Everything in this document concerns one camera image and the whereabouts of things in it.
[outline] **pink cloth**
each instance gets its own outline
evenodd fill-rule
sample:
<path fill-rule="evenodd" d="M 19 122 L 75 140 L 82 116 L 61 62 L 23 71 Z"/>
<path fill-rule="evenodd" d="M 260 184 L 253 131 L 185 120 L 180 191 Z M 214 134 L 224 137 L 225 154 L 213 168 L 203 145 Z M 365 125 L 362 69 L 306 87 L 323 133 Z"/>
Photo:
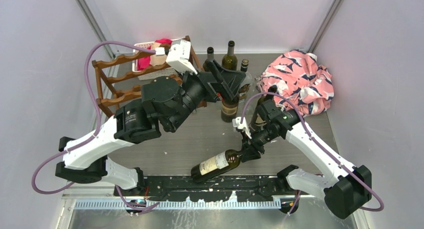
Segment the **pink cloth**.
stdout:
<path fill-rule="evenodd" d="M 325 66 L 318 66 L 317 56 L 292 50 L 279 56 L 260 76 L 262 92 L 277 85 L 278 94 L 297 105 L 304 116 L 326 111 L 334 97 L 332 75 Z M 281 98 L 274 96 L 275 104 L 286 110 L 292 108 Z"/>
<path fill-rule="evenodd" d="M 155 40 L 155 43 L 160 43 L 160 44 L 171 44 L 172 40 L 168 39 L 168 38 L 162 38 L 159 40 Z M 150 65 L 150 56 L 148 57 L 143 57 L 137 60 L 137 71 L 143 71 L 144 69 L 146 69 L 148 66 Z"/>

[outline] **basket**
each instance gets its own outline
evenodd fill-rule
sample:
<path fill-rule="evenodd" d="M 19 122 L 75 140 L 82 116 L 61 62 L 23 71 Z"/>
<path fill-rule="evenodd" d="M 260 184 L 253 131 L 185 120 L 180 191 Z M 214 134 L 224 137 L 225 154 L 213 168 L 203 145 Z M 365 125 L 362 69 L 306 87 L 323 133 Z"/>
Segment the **basket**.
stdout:
<path fill-rule="evenodd" d="M 172 39 L 171 41 L 176 41 L 176 40 L 180 40 L 180 39 L 184 39 L 184 38 Z M 154 43 L 154 41 L 143 42 L 143 43 L 134 44 L 134 46 L 147 49 L 153 43 Z M 135 72 L 135 73 L 139 72 L 137 70 L 137 63 L 138 63 L 138 60 L 132 61 L 132 71 Z M 155 71 L 155 72 L 152 72 L 152 73 L 147 73 L 146 75 L 139 75 L 138 79 L 140 81 L 152 80 L 152 79 L 155 79 L 155 78 L 158 78 L 158 77 L 161 77 L 161 76 L 170 76 L 170 75 L 176 75 L 176 74 L 177 74 L 177 72 L 174 70 L 174 68 L 168 67 L 168 68 L 158 70 L 158 71 Z"/>

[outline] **gray wooden tabletop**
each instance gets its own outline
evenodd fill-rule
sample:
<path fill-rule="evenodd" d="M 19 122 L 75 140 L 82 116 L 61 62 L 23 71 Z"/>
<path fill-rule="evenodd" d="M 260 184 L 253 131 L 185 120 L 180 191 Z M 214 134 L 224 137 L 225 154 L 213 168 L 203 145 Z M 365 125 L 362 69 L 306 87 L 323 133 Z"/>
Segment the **gray wooden tabletop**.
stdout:
<path fill-rule="evenodd" d="M 248 71 L 253 75 L 260 75 L 265 68 L 276 59 L 279 54 L 237 54 L 239 62 L 249 59 Z M 203 62 L 206 55 L 199 55 Z M 222 55 L 216 55 L 215 59 L 220 62 Z M 131 70 L 131 64 L 123 64 L 119 68 L 118 75 L 123 75 Z M 116 89 L 129 89 L 140 84 L 137 78 L 133 78 L 115 85 Z M 247 96 L 255 94 L 254 86 L 251 86 Z M 250 120 L 256 99 L 249 105 L 246 118 Z M 241 149 L 242 136 L 234 131 L 231 123 L 221 120 L 221 102 L 208 103 L 193 112 L 175 133 L 162 132 L 160 138 L 145 141 L 143 143 L 123 148 L 111 153 L 109 156 L 115 162 L 128 167 L 140 167 L 145 175 L 189 175 L 193 166 L 225 150 Z M 330 127 L 327 114 L 306 117 L 310 127 L 337 151 L 333 132 Z M 294 145 L 283 138 L 277 138 L 275 142 L 264 146 L 265 154 L 261 159 L 242 163 L 238 168 L 228 172 L 228 175 L 254 175 L 276 174 L 285 167 L 293 164 L 310 173 L 318 173 L 318 169 L 308 158 Z"/>

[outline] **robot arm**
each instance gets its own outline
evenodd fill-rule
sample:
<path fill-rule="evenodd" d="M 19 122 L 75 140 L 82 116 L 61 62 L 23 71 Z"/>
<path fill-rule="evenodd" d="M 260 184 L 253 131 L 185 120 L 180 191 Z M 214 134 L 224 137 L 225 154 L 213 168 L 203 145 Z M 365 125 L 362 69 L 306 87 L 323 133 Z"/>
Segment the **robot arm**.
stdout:
<path fill-rule="evenodd" d="M 144 85 L 141 98 L 116 111 L 115 116 L 102 125 L 95 139 L 63 156 L 63 161 L 56 165 L 55 175 L 80 184 L 104 181 L 124 190 L 143 188 L 144 177 L 139 168 L 123 167 L 107 155 L 160 137 L 159 122 L 165 132 L 174 133 L 202 100 L 216 102 L 219 100 L 217 94 L 234 99 L 246 77 L 242 71 L 226 70 L 215 60 L 206 62 L 211 72 L 195 70 L 188 62 L 190 46 L 189 41 L 174 41 L 166 59 L 180 74 L 182 85 L 167 76 Z M 63 137 L 59 150 L 66 151 L 92 134 L 90 132 L 79 139 Z"/>
<path fill-rule="evenodd" d="M 246 125 L 240 125 L 236 118 L 234 126 L 244 130 L 241 161 L 261 158 L 265 152 L 263 145 L 282 137 L 300 149 L 322 172 L 323 176 L 307 173 L 295 165 L 290 165 L 277 174 L 279 184 L 287 190 L 300 190 L 324 200 L 328 208 L 339 218 L 345 219 L 371 199 L 369 193 L 349 173 L 342 169 L 346 166 L 363 182 L 371 187 L 371 172 L 364 165 L 355 167 L 331 149 L 305 122 L 309 136 L 294 110 L 281 111 L 273 100 L 267 100 L 257 108 L 260 117 L 266 121 L 263 130 L 250 133 Z M 326 154 L 311 138 L 319 142 L 340 164 Z"/>

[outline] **dark wine bottle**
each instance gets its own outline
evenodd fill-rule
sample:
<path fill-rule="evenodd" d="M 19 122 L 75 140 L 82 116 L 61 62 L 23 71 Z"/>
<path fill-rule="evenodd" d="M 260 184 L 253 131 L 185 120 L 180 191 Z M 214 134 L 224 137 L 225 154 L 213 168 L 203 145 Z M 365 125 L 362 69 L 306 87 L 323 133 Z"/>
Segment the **dark wine bottle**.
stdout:
<path fill-rule="evenodd" d="M 237 57 L 234 55 L 234 41 L 228 42 L 228 52 L 222 58 L 222 67 L 228 70 L 237 71 Z"/>
<path fill-rule="evenodd" d="M 276 93 L 278 90 L 278 87 L 276 85 L 271 86 L 268 88 L 268 92 L 270 93 Z M 266 124 L 266 122 L 261 118 L 261 116 L 258 114 L 258 106 L 262 104 L 265 101 L 272 100 L 274 98 L 273 95 L 262 95 L 259 100 L 257 100 L 256 108 L 254 110 L 252 119 L 250 120 L 250 128 L 254 131 L 262 129 L 262 127 Z"/>
<path fill-rule="evenodd" d="M 208 60 L 213 60 L 214 59 L 214 48 L 213 47 L 208 47 L 207 50 L 207 59 Z M 210 72 L 211 70 L 208 68 L 208 66 L 206 66 L 206 60 L 203 63 L 203 69 L 205 72 Z"/>
<path fill-rule="evenodd" d="M 221 106 L 221 119 L 226 123 L 232 122 L 233 119 L 236 118 L 238 107 L 239 107 L 238 95 L 232 101 L 223 99 L 222 106 Z"/>
<path fill-rule="evenodd" d="M 241 151 L 226 150 L 193 166 L 191 178 L 195 183 L 201 183 L 231 171 L 240 165 L 241 156 Z"/>
<path fill-rule="evenodd" d="M 238 98 L 240 99 L 239 103 L 242 103 L 245 100 L 246 95 L 247 95 L 247 92 L 249 91 L 249 89 L 251 87 L 251 84 L 253 82 L 253 77 L 248 72 L 248 66 L 249 66 L 249 60 L 248 59 L 243 59 L 241 61 L 240 71 L 246 73 L 246 77 L 241 82 L 241 87 L 238 90 Z"/>

